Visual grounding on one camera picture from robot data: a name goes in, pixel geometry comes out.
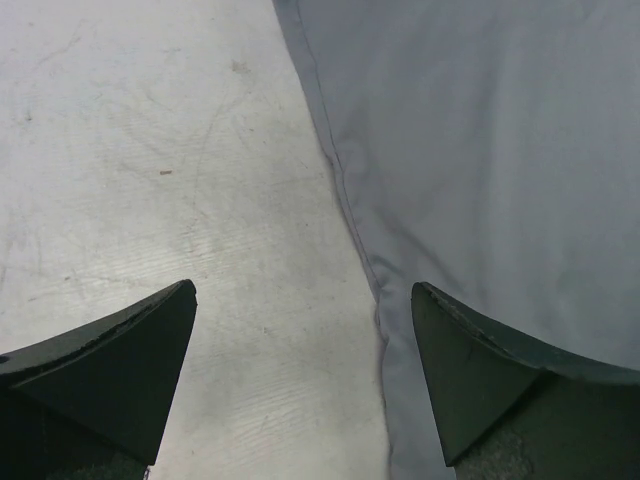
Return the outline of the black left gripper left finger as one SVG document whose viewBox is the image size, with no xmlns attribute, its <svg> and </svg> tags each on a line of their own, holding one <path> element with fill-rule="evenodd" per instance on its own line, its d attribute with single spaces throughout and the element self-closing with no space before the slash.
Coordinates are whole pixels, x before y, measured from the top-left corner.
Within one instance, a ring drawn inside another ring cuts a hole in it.
<svg viewBox="0 0 640 480">
<path fill-rule="evenodd" d="M 2 478 L 147 478 L 196 310 L 196 288 L 181 280 L 2 354 Z"/>
</svg>

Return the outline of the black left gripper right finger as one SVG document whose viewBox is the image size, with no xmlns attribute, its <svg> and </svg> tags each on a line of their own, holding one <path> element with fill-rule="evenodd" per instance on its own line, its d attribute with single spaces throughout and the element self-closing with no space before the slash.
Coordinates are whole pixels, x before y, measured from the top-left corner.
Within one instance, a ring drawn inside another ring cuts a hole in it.
<svg viewBox="0 0 640 480">
<path fill-rule="evenodd" d="M 460 479 L 635 479 L 639 374 L 556 348 L 417 283 L 416 341 Z"/>
</svg>

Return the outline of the grey pillowcase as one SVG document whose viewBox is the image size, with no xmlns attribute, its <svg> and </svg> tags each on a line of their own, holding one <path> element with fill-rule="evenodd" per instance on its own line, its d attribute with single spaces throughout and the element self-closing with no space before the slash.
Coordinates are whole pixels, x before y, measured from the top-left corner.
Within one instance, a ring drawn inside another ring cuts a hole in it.
<svg viewBox="0 0 640 480">
<path fill-rule="evenodd" d="M 278 1 L 376 301 L 395 479 L 450 479 L 411 322 L 427 282 L 639 366 L 639 5 Z"/>
</svg>

